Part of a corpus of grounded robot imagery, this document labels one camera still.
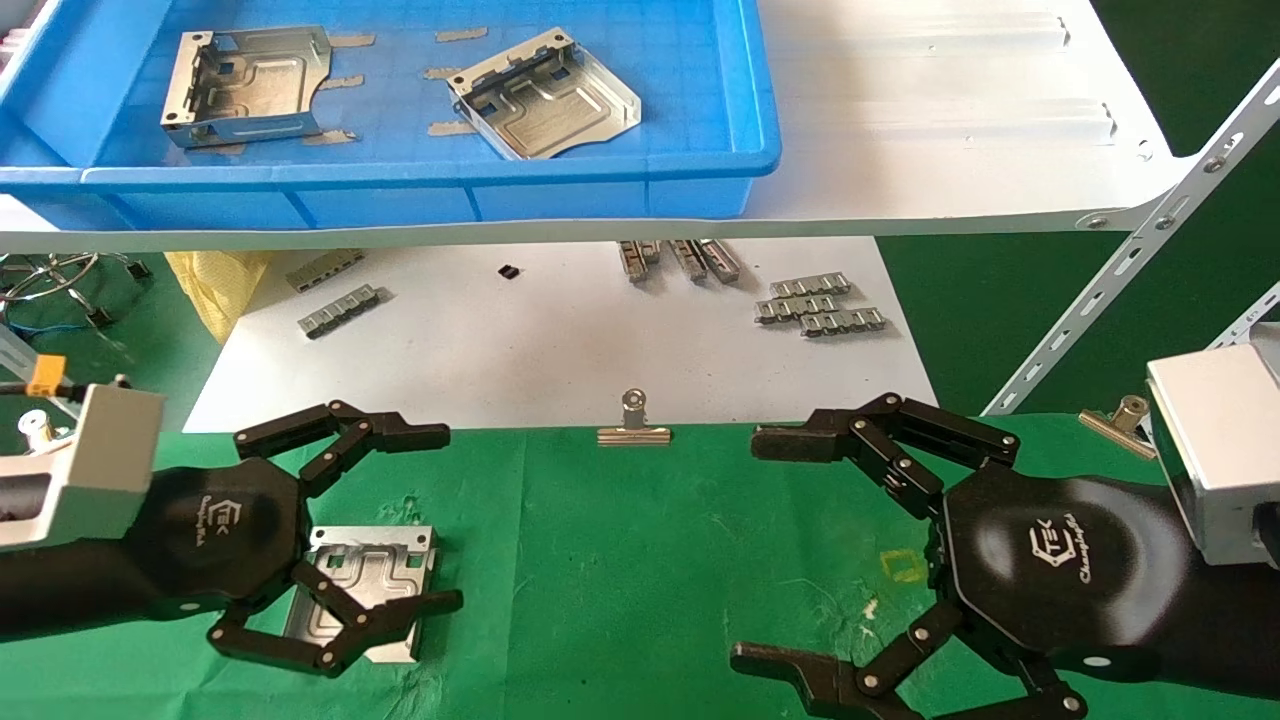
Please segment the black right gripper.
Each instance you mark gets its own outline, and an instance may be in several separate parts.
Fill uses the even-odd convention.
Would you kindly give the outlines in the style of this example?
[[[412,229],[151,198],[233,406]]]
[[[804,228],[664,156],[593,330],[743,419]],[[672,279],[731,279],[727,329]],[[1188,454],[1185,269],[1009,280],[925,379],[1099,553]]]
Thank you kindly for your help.
[[[942,480],[909,448],[972,470],[1010,468],[1016,436],[901,395],[759,425],[751,455],[855,465],[916,520],[941,515]],[[943,497],[940,601],[860,667],[836,656],[740,642],[730,666],[790,684],[820,719],[919,719],[899,687],[951,638],[1023,697],[952,719],[1083,719],[1088,703],[1046,662],[1114,682],[1175,678],[1196,665],[1189,609],[1197,562],[1171,492],[1097,475],[1024,477],[991,468]]]

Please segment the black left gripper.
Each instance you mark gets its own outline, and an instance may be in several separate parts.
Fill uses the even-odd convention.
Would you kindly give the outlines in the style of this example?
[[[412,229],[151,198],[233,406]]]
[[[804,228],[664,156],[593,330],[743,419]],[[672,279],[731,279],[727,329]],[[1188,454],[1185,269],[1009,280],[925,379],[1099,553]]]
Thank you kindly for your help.
[[[300,482],[266,460],[329,437],[334,441],[301,468]],[[163,609],[188,603],[204,612],[228,609],[207,634],[216,652],[335,678],[365,651],[404,641],[417,620],[463,607],[461,591],[365,607],[300,561],[310,528],[302,487],[310,498],[324,495],[370,452],[444,448],[451,443],[447,424],[410,424],[398,413],[366,413],[333,400],[238,430],[234,442],[244,461],[156,471],[140,507],[140,568]],[[339,621],[340,630],[325,644],[246,626],[293,585]]]

